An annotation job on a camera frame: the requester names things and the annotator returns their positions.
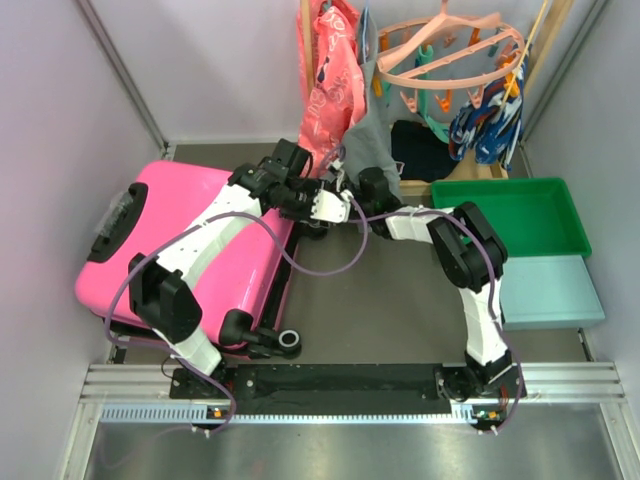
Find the pink hard-shell suitcase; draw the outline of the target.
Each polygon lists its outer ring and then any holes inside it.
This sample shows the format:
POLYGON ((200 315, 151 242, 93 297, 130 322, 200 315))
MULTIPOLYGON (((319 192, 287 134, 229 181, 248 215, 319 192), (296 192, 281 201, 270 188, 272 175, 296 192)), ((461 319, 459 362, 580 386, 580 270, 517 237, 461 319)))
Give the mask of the pink hard-shell suitcase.
MULTIPOLYGON (((130 309, 129 263, 187 229, 229 176, 225 170, 164 161, 145 167, 96 237, 76 280, 78 301, 111 331, 163 341, 130 309)), ((238 234, 202 275, 194 289, 201 325, 223 358, 300 352, 298 332, 280 325, 298 238, 295 224, 270 210, 238 234)))

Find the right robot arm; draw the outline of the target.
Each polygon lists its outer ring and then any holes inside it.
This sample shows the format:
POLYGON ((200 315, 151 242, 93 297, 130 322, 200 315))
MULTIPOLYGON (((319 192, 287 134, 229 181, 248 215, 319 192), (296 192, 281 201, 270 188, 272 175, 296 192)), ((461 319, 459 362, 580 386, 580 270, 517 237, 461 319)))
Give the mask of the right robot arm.
POLYGON ((339 185, 354 194, 374 233, 432 245, 446 278, 458 289, 467 329, 465 365, 442 368, 443 393, 462 401, 499 391, 512 368, 499 302, 508 253, 480 208, 473 202, 444 209, 405 205, 377 167, 363 170, 356 182, 339 185))

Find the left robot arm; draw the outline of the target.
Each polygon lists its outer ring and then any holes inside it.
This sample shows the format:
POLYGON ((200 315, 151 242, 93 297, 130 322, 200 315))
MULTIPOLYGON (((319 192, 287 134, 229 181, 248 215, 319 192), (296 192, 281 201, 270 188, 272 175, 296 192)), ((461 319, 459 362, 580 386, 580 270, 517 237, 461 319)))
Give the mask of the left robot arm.
POLYGON ((311 225, 349 218, 354 195, 341 161, 331 164, 336 178, 327 181, 303 176, 310 158, 302 147, 280 140, 258 164, 237 167, 174 240, 129 263, 131 311, 194 369, 192 384, 205 396, 220 394, 227 382, 223 356, 201 325, 203 312, 194 294, 207 268, 238 234, 272 209, 311 225))

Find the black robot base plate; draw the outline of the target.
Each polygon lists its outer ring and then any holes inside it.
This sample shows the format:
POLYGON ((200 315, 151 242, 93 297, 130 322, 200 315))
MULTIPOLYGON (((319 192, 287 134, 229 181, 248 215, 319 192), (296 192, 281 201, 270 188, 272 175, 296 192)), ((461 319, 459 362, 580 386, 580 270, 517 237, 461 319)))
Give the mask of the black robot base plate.
POLYGON ((479 384, 469 368, 453 364, 239 364, 217 381, 245 415, 395 415, 450 411, 451 400, 526 395, 517 369, 479 384))

